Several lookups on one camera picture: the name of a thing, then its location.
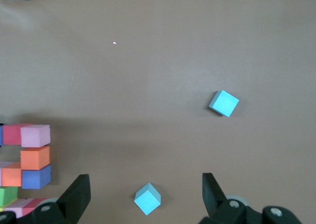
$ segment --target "brown table surface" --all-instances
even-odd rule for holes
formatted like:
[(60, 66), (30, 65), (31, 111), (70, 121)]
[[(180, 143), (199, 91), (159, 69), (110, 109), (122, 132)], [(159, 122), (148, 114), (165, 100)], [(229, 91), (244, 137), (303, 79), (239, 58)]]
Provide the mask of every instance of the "brown table surface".
[[(80, 224), (197, 224), (212, 172), (315, 223), (315, 62), (316, 0), (0, 0), (0, 120), (51, 125), (52, 182), (20, 197), (89, 173)], [(218, 90), (240, 99), (229, 118)]]

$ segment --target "stack of blocks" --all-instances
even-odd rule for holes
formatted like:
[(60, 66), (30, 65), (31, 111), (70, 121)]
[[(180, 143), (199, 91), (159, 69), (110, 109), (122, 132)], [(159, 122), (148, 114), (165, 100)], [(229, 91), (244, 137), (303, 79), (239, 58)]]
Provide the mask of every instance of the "stack of blocks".
[(0, 124), (0, 145), (21, 145), (20, 162), (0, 162), (0, 211), (19, 218), (44, 199), (17, 199), (18, 187), (40, 189), (50, 180), (50, 127), (33, 124)]
[(136, 193), (134, 202), (148, 215), (161, 204), (161, 195), (151, 183), (147, 183)]

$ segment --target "cyan cube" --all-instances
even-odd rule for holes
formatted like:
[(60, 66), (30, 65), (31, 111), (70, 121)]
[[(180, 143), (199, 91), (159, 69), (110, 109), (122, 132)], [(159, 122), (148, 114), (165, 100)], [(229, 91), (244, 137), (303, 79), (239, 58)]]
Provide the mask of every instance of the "cyan cube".
[(50, 165), (38, 171), (22, 170), (22, 188), (40, 189), (50, 183)]
[(148, 215), (161, 204), (161, 195), (151, 183), (148, 183), (136, 193), (134, 202)]
[(236, 97), (224, 90), (221, 90), (216, 92), (208, 107), (217, 111), (219, 114), (229, 117), (233, 113), (238, 102), (239, 100)]

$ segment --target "orange cube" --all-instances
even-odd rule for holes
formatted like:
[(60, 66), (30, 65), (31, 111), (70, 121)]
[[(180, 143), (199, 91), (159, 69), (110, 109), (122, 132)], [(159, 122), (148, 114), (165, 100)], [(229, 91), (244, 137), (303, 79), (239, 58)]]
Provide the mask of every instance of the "orange cube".
[(50, 164), (49, 146), (40, 148), (28, 148), (22, 150), (21, 154), (21, 169), (22, 170), (37, 170)]
[(21, 163), (15, 162), (2, 168), (2, 186), (22, 186)]

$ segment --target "light pink block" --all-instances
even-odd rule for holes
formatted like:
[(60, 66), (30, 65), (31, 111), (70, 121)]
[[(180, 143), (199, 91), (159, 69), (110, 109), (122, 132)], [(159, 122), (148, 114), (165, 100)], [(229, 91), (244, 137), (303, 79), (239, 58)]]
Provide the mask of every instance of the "light pink block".
[(39, 203), (41, 203), (42, 201), (44, 201), (46, 199), (48, 199), (48, 198), (35, 198), (35, 199), (33, 199), (31, 202), (29, 202), (26, 206), (23, 207), (22, 214), (24, 216), (28, 215), (30, 212), (32, 212), (38, 206)]
[(13, 162), (10, 162), (10, 161), (1, 161), (0, 162), (0, 187), (2, 186), (2, 174), (1, 174), (1, 170), (3, 167), (6, 167), (8, 165), (11, 165)]
[(25, 207), (32, 200), (33, 200), (32, 198), (18, 199), (14, 203), (11, 203), (10, 205), (6, 206), (4, 210), (13, 211), (15, 212), (16, 218), (20, 218), (23, 216), (23, 211), (22, 211), (23, 207)]
[(21, 145), (24, 148), (40, 148), (50, 144), (49, 125), (31, 125), (21, 128)]

